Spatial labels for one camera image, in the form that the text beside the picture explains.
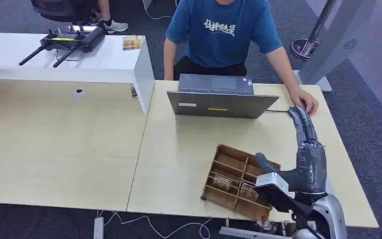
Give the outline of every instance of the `cardboard organizer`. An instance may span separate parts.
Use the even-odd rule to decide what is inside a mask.
[[[202,200],[209,200],[254,220],[267,221],[272,206],[254,191],[263,174],[255,155],[219,144],[203,188]]]

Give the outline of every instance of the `office chair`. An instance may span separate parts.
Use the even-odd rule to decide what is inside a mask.
[[[42,17],[74,25],[87,25],[92,10],[98,9],[97,0],[31,0],[31,3]]]

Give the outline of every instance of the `white cable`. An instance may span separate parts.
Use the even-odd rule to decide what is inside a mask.
[[[161,17],[158,17],[158,18],[153,18],[153,17],[151,17],[151,15],[149,14],[149,12],[147,11],[146,4],[144,3],[144,0],[142,0],[142,2],[143,2],[144,10],[146,11],[146,13],[147,13],[147,15],[149,16],[150,19],[153,19],[153,20],[159,20],[159,19],[162,19],[162,18],[164,18],[164,17],[172,18],[171,16],[161,16]]]
[[[112,217],[110,217],[110,219],[109,219],[103,226],[106,226],[107,224],[109,224],[109,222],[112,220],[113,217],[115,217],[115,215],[118,216],[121,225],[125,225],[125,224],[127,224],[127,223],[132,223],[132,222],[138,221],[138,220],[140,220],[141,218],[146,218],[147,221],[149,222],[149,225],[150,225],[151,228],[154,230],[154,232],[157,233],[157,235],[159,235],[159,236],[160,236],[161,238],[163,238],[163,239],[167,239],[167,238],[169,238],[170,236],[172,236],[173,234],[175,234],[177,231],[179,231],[179,230],[181,230],[182,228],[185,228],[185,227],[187,227],[187,226],[190,226],[190,225],[200,225],[200,230],[199,230],[200,237],[201,237],[202,239],[210,239],[210,231],[208,230],[208,228],[206,227],[205,224],[207,224],[208,222],[210,222],[211,218],[209,218],[209,219],[208,219],[207,221],[205,221],[204,223],[188,223],[188,224],[185,224],[185,225],[183,225],[182,227],[180,227],[180,228],[176,229],[175,231],[173,231],[172,233],[170,233],[169,235],[167,235],[167,236],[163,236],[162,234],[160,234],[160,233],[154,228],[154,226],[152,225],[152,223],[151,223],[151,221],[150,221],[150,218],[149,218],[148,216],[141,216],[141,217],[139,217],[139,218],[136,218],[136,219],[133,219],[133,220],[130,220],[130,221],[127,221],[127,222],[122,222],[122,218],[121,218],[120,215],[118,215],[118,212],[114,212],[114,211],[111,211],[111,212],[113,212]],[[204,236],[202,235],[202,233],[201,233],[201,230],[202,230],[203,228],[206,229],[206,231],[207,231],[207,235],[208,235],[207,237],[204,237]]]

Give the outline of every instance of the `floor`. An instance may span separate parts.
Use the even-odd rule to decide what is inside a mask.
[[[324,0],[272,0],[270,2],[282,42],[285,46],[289,46],[292,40],[310,33],[316,21],[316,13],[321,9],[320,2]],[[130,24],[130,28],[123,34],[146,35],[155,78],[162,79],[163,36],[170,20],[168,18],[150,20],[141,1],[112,0],[111,9],[113,18]],[[172,15],[174,11],[173,0],[157,0],[149,8],[153,17]],[[334,91],[325,94],[325,98],[380,225],[379,229],[348,228],[349,238],[382,238],[381,4],[378,4],[375,14],[377,17],[373,20],[373,33],[369,38],[374,46],[379,47],[364,49],[354,54],[327,75]],[[58,25],[59,23],[47,21],[34,13],[29,1],[0,1],[0,32],[45,33],[48,28],[55,28]],[[302,60],[293,56],[290,60],[294,69],[300,69],[304,64]],[[265,56],[254,44],[250,47],[246,64],[248,75],[258,79],[259,82],[280,82]],[[0,239],[90,239],[93,237],[95,216],[96,212],[91,210],[0,205]],[[122,214],[125,220],[137,216],[139,215]],[[151,215],[151,220],[164,235],[182,224],[205,221],[204,218],[166,215]],[[248,222],[233,223],[239,223],[239,226],[244,228],[253,226]],[[212,239],[229,238],[217,233],[222,224],[222,220],[213,220],[207,224]],[[105,231],[106,239],[158,238],[146,221],[124,226],[111,222]],[[198,227],[191,226],[171,238],[195,239],[198,237]]]

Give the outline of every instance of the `person's arm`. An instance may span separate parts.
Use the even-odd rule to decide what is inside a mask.
[[[163,50],[163,65],[165,67],[164,80],[174,79],[174,58],[177,45],[188,40],[190,30],[189,3],[193,0],[181,0],[166,30],[165,46]]]
[[[296,82],[295,76],[293,75],[287,53],[283,47],[279,47],[278,49],[267,53],[267,59],[288,90],[299,87],[298,82]]]
[[[174,79],[174,58],[177,52],[177,45],[168,38],[165,39],[165,48],[163,49],[163,66],[165,68],[164,80]]]
[[[267,59],[282,79],[292,101],[295,104],[304,106],[307,113],[315,113],[318,108],[318,101],[299,87],[285,49],[279,47],[278,49],[267,53]]]
[[[292,71],[287,53],[279,39],[272,11],[267,1],[263,1],[259,19],[253,30],[252,40],[260,48],[260,52],[267,55],[270,64],[278,73],[286,86],[291,100],[295,104],[304,106],[307,113],[313,114],[318,108],[318,102],[301,87]]]

